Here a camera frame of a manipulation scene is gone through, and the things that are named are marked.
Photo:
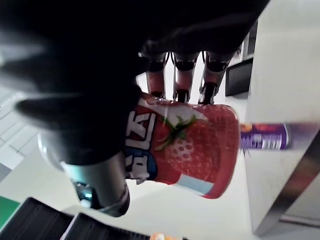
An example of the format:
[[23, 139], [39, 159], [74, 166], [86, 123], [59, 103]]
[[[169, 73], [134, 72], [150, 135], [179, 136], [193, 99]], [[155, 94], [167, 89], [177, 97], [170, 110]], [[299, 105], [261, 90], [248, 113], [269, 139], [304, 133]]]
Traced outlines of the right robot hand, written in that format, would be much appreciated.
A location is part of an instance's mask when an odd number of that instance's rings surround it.
[[234, 53], [266, 0], [3, 0], [0, 84], [24, 94], [15, 110], [41, 129], [90, 207], [130, 204], [124, 147], [152, 54]]

